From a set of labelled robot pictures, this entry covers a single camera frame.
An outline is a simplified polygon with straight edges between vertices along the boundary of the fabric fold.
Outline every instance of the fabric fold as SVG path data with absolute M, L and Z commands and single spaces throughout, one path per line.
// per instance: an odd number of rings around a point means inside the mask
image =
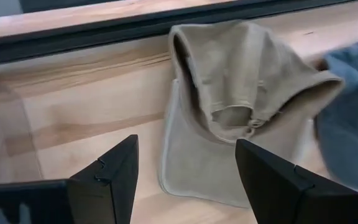
M 166 127 L 161 183 L 171 194 L 246 207 L 235 141 L 246 138 L 297 163 L 310 119 L 343 82 L 305 64 L 268 29 L 249 22 L 174 26 L 168 41 L 178 85 L 171 96 L 178 105 L 170 108 L 177 111 L 168 117 L 184 124 Z
M 331 176 L 358 190 L 358 43 L 324 59 L 346 87 L 316 119 L 321 155 Z

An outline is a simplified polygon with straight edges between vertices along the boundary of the beige towel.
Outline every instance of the beige towel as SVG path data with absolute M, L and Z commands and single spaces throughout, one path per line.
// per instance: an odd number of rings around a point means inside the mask
M 296 163 L 309 120 L 343 82 L 303 63 L 269 30 L 248 22 L 175 26 L 169 45 L 180 92 L 171 110 L 180 111 L 168 112 L 167 123 L 176 113 L 186 124 L 166 127 L 161 186 L 174 195 L 246 207 L 236 139 Z M 178 140 L 184 131 L 194 134 Z

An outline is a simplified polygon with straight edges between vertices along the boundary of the black frame edge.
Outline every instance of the black frame edge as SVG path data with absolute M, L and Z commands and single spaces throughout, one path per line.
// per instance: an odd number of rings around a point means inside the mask
M 177 24 L 255 19 L 358 0 L 238 0 L 0 37 L 0 63 L 169 33 Z

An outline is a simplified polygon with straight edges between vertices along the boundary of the wood grain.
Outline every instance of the wood grain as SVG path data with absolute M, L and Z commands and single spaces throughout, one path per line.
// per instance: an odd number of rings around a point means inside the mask
M 0 17 L 0 37 L 234 0 L 125 0 Z
M 254 22 L 313 59 L 358 41 L 358 2 Z M 173 77 L 166 36 L 0 65 L 0 85 L 23 98 L 45 178 L 69 177 L 138 134 L 132 223 L 255 223 L 250 210 L 172 197 L 158 186 L 163 113 Z M 0 105 L 9 102 L 0 97 Z M 310 152 L 301 165 L 327 176 L 313 140 L 305 143 Z M 10 141 L 16 147 L 8 154 L 23 166 L 29 152 L 20 150 L 20 139 Z

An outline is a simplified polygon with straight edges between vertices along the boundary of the wooden panel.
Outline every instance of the wooden panel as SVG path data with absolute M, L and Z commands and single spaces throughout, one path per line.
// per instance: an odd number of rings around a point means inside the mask
M 234 0 L 124 0 L 0 17 L 0 37 Z
M 358 41 L 358 3 L 255 22 L 308 59 Z M 255 223 L 250 210 L 160 190 L 163 113 L 173 77 L 166 36 L 0 65 L 0 84 L 24 99 L 45 178 L 69 177 L 126 136 L 138 134 L 140 173 L 132 223 Z M 0 104 L 9 102 L 0 96 Z M 8 149 L 11 157 L 28 153 L 21 151 L 20 139 L 11 141 L 16 142 Z M 305 147 L 310 154 L 301 165 L 327 175 L 312 135 Z

